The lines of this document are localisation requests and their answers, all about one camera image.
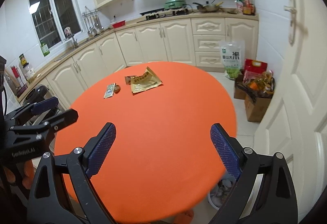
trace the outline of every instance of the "green bottle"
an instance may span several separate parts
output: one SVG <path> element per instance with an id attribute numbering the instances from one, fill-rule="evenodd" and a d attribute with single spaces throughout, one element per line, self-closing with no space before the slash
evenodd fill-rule
<path id="1" fill-rule="evenodd" d="M 42 40 L 40 41 L 40 43 L 41 43 L 41 50 L 42 50 L 43 56 L 47 56 L 50 53 L 48 45 L 45 44 Z"/>

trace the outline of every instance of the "window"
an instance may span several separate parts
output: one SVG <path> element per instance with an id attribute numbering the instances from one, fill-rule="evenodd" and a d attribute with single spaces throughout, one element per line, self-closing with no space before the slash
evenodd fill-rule
<path id="1" fill-rule="evenodd" d="M 72 0 L 29 0 L 29 4 L 36 33 L 48 48 L 66 39 L 66 27 L 74 34 L 81 31 Z"/>

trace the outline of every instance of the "round table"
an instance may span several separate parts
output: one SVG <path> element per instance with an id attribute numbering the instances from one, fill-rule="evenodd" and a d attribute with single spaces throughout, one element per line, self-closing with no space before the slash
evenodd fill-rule
<path id="1" fill-rule="evenodd" d="M 125 76 L 149 66 L 162 85 L 132 94 Z M 107 85 L 121 91 L 104 99 Z M 72 105 L 76 123 L 58 132 L 55 155 L 83 147 L 102 127 L 116 126 L 116 139 L 91 182 L 120 223 L 159 220 L 192 208 L 225 173 L 210 139 L 220 123 L 236 136 L 232 100 L 210 74 L 177 62 L 151 62 L 120 70 L 86 90 Z M 74 196 L 69 176 L 68 192 Z"/>

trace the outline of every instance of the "window frame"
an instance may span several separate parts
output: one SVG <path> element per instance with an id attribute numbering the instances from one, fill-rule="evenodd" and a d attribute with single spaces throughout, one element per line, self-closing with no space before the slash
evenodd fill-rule
<path id="1" fill-rule="evenodd" d="M 53 20 L 55 22 L 55 26 L 57 28 L 57 31 L 58 31 L 58 34 L 59 34 L 59 37 L 60 37 L 60 42 L 58 42 L 55 45 L 53 45 L 52 47 L 50 47 L 51 51 L 55 51 L 56 49 L 59 49 L 62 45 L 66 44 L 66 42 L 71 41 L 71 39 L 66 39 L 66 36 L 65 36 L 65 34 L 64 34 L 63 30 L 62 30 L 59 15 L 58 15 L 57 8 L 55 6 L 54 0 L 49 0 L 49 3 L 50 3 L 50 7 L 51 7 L 51 12 L 52 12 L 52 15 L 53 15 Z M 84 29 L 84 24 L 82 22 L 81 12 L 80 12 L 80 9 L 78 7 L 78 4 L 77 4 L 76 0 L 72 0 L 72 5 L 73 5 L 74 11 L 75 11 L 75 15 L 76 15 L 76 18 L 77 18 L 78 25 L 80 26 L 80 29 L 81 29 L 81 31 L 76 33 L 75 36 L 79 36 L 79 35 L 84 33 L 84 30 L 83 30 Z M 33 26 L 33 27 L 34 27 L 35 35 L 37 36 L 39 44 L 41 45 L 39 36 L 38 36 L 38 34 L 36 32 L 36 28 L 35 28 L 35 26 Z"/>

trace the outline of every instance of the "finger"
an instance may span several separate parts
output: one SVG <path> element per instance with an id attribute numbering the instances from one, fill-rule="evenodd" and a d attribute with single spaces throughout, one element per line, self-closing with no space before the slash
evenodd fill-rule
<path id="1" fill-rule="evenodd" d="M 16 177 L 15 177 L 14 173 L 6 167 L 3 167 L 3 169 L 4 169 L 4 173 L 7 176 L 8 182 L 14 183 L 16 181 Z"/>
<path id="2" fill-rule="evenodd" d="M 32 177 L 34 176 L 34 167 L 32 160 L 28 160 L 24 163 L 24 173 L 27 177 Z"/>
<path id="3" fill-rule="evenodd" d="M 31 189 L 31 187 L 32 187 L 32 183 L 33 183 L 33 178 L 31 178 L 31 177 L 25 177 L 25 178 L 22 180 L 22 184 L 23 184 L 23 186 L 24 186 L 26 189 L 28 189 L 28 190 Z"/>

